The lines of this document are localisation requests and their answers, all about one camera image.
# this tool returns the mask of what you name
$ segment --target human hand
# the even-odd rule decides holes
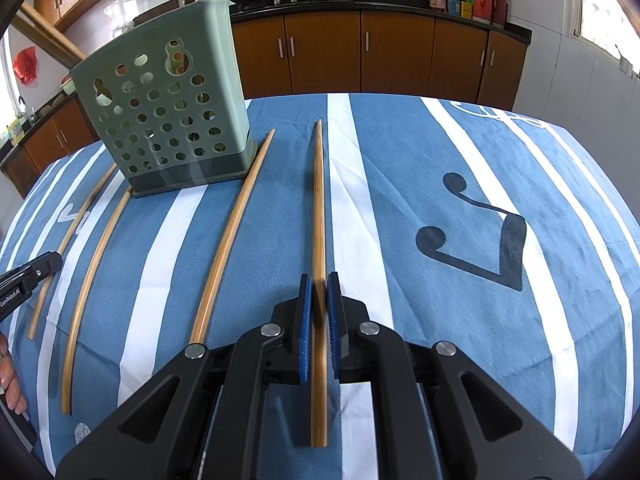
[[[4,388],[6,405],[17,415],[27,409],[27,400],[20,391],[20,382],[15,374],[14,364],[9,354],[9,343],[0,332],[0,386]]]

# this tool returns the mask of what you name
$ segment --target countertop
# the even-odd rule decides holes
[[[4,148],[4,146],[2,146],[2,148],[0,148],[0,170],[2,170],[4,168],[4,165],[6,164],[6,162],[14,155],[14,153],[16,151],[18,151],[18,149],[27,141],[29,140],[29,138],[40,129],[40,126],[42,126],[44,123],[46,123],[52,116],[53,114],[55,114],[58,110],[60,110],[60,108],[62,108],[64,105],[66,105],[69,101],[71,101],[71,99],[75,99],[76,98],[76,92],[73,92],[71,94],[69,94],[68,96],[66,96],[64,99],[62,99],[62,101],[60,101],[57,105],[55,105],[43,118],[41,118],[40,120],[38,120],[38,122],[36,122],[31,128],[29,128],[27,130],[27,132],[24,134],[24,137],[20,139],[20,141],[18,142],[17,146],[14,146],[11,148],[11,150],[9,150],[9,152],[5,155],[2,156],[2,149]]]
[[[431,10],[428,0],[270,0],[271,5],[267,8],[251,9],[245,6],[246,10],[241,10],[241,6],[232,4],[229,7],[231,23],[241,23],[247,20],[256,20],[268,16],[281,14],[295,14],[298,12],[316,12],[322,10],[392,10],[394,12],[410,12],[421,16],[432,16],[440,20],[450,20],[452,22],[463,23],[469,27],[481,28],[482,30],[495,30],[515,40],[531,44],[531,30],[525,27],[508,23],[505,28],[495,27],[482,22],[452,16],[444,12]]]

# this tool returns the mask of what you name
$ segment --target silver bolt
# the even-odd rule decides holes
[[[187,348],[184,349],[184,354],[189,359],[200,359],[204,355],[204,352],[204,345],[201,345],[200,343],[190,344],[189,346],[187,346]]]
[[[449,341],[440,341],[436,343],[436,352],[446,357],[451,357],[456,353],[456,346]]]
[[[380,332],[380,327],[373,321],[365,321],[364,323],[360,324],[360,331],[364,335],[376,335]]]
[[[260,333],[265,337],[276,337],[280,335],[280,326],[275,323],[267,323],[262,326]]]

